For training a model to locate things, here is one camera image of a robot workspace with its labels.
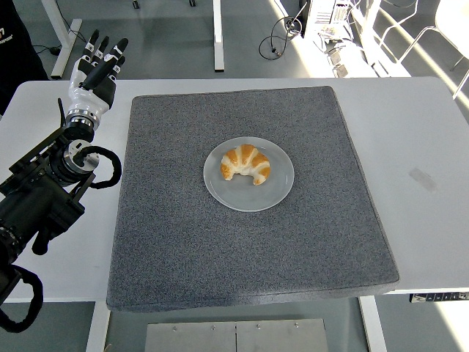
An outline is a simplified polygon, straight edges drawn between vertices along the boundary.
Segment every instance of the table leg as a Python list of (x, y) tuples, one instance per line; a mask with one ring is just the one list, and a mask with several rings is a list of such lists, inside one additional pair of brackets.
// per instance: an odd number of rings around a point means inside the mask
[(70, 57), (73, 45), (75, 44), (76, 33), (74, 32), (78, 32), (80, 30), (82, 20), (74, 19), (70, 25), (71, 31), (68, 32), (67, 28), (65, 28), (64, 20), (56, 2), (54, 0), (42, 0), (42, 2), (49, 20), (52, 23), (53, 30), (56, 32), (57, 37), (62, 44), (60, 55), (57, 58), (51, 74), (51, 78), (59, 79), (64, 74), (65, 66), (67, 65), (68, 58)]
[(221, 0), (213, 0), (213, 47), (215, 49), (215, 72), (225, 71), (223, 35), (221, 33)]
[(97, 301), (89, 327), (86, 352), (104, 351), (110, 312), (105, 301)]
[(361, 317), (365, 327), (369, 351), (386, 352), (386, 344), (374, 296), (358, 297), (358, 301), (360, 302)]

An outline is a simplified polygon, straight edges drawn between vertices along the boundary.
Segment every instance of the robot finger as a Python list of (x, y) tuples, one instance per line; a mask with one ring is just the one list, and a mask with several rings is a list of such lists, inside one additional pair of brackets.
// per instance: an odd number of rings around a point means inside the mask
[(100, 47), (96, 50), (95, 55), (93, 55), (91, 65), (96, 66), (97, 64), (99, 64), (99, 62), (103, 58), (104, 50), (106, 49), (108, 44), (109, 44), (109, 37), (106, 35), (103, 41), (101, 42)]
[(117, 60), (114, 68), (112, 69), (111, 71), (111, 74), (109, 75), (109, 78), (112, 80), (112, 81), (116, 81), (116, 77), (117, 75), (119, 74), (120, 72), (120, 68), (121, 66), (124, 64), (125, 62), (125, 56), (122, 55), (119, 60)]
[(83, 59), (87, 62), (91, 62), (91, 57), (93, 55), (93, 51), (95, 51), (95, 44), (96, 40), (100, 36), (100, 31), (97, 29), (93, 32), (91, 38), (89, 38), (88, 43), (85, 45), (85, 49), (83, 49)]
[(103, 81), (105, 77), (107, 77), (114, 66), (116, 65), (117, 61), (122, 55), (122, 52), (125, 50), (128, 44), (128, 39), (124, 38), (121, 39), (117, 45), (115, 45), (109, 54), (104, 56), (104, 59), (100, 61), (99, 64), (94, 68), (94, 70), (86, 77), (84, 82), (80, 85), (81, 88), (86, 90), (91, 90), (96, 88), (99, 83)]

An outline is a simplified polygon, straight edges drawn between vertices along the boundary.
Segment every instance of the floor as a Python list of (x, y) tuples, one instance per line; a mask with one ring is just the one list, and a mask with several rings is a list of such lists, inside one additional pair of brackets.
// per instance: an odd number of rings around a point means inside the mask
[[(407, 0), (395, 0), (396, 4), (398, 1), (404, 4)], [(189, 7), (187, 0), (140, 0), (140, 10), (132, 8), (131, 0), (87, 0), (86, 4), (83, 1), (58, 2), (69, 22), (72, 18), (83, 18), (81, 32), (85, 38), (99, 28), (102, 36), (109, 35), (113, 44), (121, 37), (129, 39), (125, 52), (127, 61), (119, 74), (120, 79), (311, 76), (308, 69), (311, 63), (305, 62), (291, 45), (285, 55), (275, 61), (264, 60), (259, 55), (259, 44), (270, 34), (278, 19), (270, 0), (222, 1), (224, 73), (213, 70), (212, 2), (209, 0), (197, 0), (196, 7)], [(15, 4), (35, 45), (59, 44), (39, 0), (16, 0)], [(295, 11), (299, 10), (297, 0), (282, 0), (282, 4), (290, 15), (296, 15)], [(418, 14), (404, 28), (416, 36), (421, 28), (432, 22), (436, 4), (437, 0), (423, 1)], [(387, 4), (383, 4), (383, 9), (397, 20), (409, 11)], [(382, 34), (387, 26), (388, 20), (380, 15), (375, 30)], [(391, 31), (385, 42), (396, 55), (406, 47), (397, 31)], [(443, 73), (459, 83), (469, 68), (468, 61), (463, 60), (451, 73), (449, 68), (459, 58), (457, 51), (436, 33), (429, 33), (421, 43)], [(77, 42), (64, 80), (69, 79), (83, 46), (83, 42)], [(44, 51), (40, 57), (46, 71), (51, 72), (55, 56)], [(406, 58), (404, 65), (412, 76), (437, 75), (434, 68), (414, 53)], [(469, 95), (469, 84), (463, 93)], [(469, 109), (463, 100), (458, 99), (457, 103), (469, 121)], [(467, 302), (454, 302), (460, 303), (468, 305)], [(377, 297), (377, 305), (388, 351), (463, 351), (446, 328), (437, 304), (411, 304), (407, 296), (389, 295)], [(45, 304), (35, 325), (25, 333), (13, 335), (0, 331), (0, 352), (84, 351), (93, 306), (86, 302)], [(2, 308), (16, 319), (20, 319), (27, 309), (25, 304), (5, 304)], [(356, 298), (152, 314), (113, 313), (107, 336), (107, 343), (112, 346), (108, 351), (143, 351), (148, 323), (298, 318), (324, 319), (330, 351), (367, 351)]]

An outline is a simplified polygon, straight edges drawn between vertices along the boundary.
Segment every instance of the white plate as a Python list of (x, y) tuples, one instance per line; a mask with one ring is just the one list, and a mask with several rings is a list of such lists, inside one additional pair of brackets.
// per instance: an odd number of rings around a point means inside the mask
[[(221, 176), (223, 155), (242, 144), (252, 144), (269, 158), (270, 176), (262, 185), (255, 186), (251, 176), (234, 175), (231, 181)], [(221, 143), (208, 155), (204, 165), (204, 182), (210, 194), (238, 211), (261, 211), (278, 204), (292, 189), (294, 177), (288, 155), (277, 144), (257, 137), (237, 137)]]

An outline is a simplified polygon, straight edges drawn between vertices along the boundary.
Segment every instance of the robotic arm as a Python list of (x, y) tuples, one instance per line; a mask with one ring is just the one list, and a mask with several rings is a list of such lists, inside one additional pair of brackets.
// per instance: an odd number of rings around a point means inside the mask
[[(95, 51), (96, 30), (75, 63), (70, 79), (72, 101), (67, 115), (61, 108), (61, 127), (10, 167), (12, 175), (0, 185), (5, 198), (0, 202), (0, 304), (22, 279), (32, 285), (34, 298), (26, 318), (16, 323), (0, 310), (0, 326), (10, 332), (26, 330), (43, 303), (39, 278), (13, 263), (37, 234), (32, 251), (42, 255), (48, 242), (66, 232), (84, 214), (79, 203), (89, 188), (116, 185), (122, 174), (119, 158), (110, 150), (91, 145), (100, 119), (111, 107), (116, 77), (125, 61), (128, 40), (120, 40), (105, 56), (105, 37)], [(93, 183), (99, 155), (111, 159), (110, 180)], [(67, 192), (64, 187), (75, 185)]]

